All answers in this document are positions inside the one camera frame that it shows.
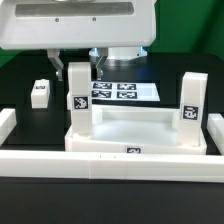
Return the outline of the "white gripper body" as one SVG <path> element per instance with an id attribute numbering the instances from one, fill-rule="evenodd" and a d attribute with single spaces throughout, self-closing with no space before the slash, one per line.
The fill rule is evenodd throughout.
<path id="1" fill-rule="evenodd" d="M 7 50 L 149 46 L 157 0 L 0 0 Z"/>

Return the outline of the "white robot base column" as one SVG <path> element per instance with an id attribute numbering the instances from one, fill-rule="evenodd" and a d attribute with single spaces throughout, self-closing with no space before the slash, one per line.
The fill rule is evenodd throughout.
<path id="1" fill-rule="evenodd" d="M 91 59 L 96 59 L 104 55 L 108 60 L 132 60 L 145 57 L 147 51 L 142 47 L 109 47 L 109 48 L 92 48 L 89 51 Z"/>

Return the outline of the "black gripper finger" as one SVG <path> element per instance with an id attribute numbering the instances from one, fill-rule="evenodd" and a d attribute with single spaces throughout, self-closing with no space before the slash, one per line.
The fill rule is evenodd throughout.
<path id="1" fill-rule="evenodd" d="M 103 74 L 102 68 L 108 57 L 108 49 L 107 48 L 99 48 L 98 49 L 98 59 L 96 62 L 96 71 L 97 71 L 97 79 L 100 80 Z"/>
<path id="2" fill-rule="evenodd" d="M 62 72 L 64 65 L 59 58 L 60 51 L 58 49 L 48 49 L 47 50 L 47 56 L 50 60 L 50 62 L 53 64 L 53 66 L 56 69 L 56 76 L 58 77 L 59 81 L 62 81 Z"/>

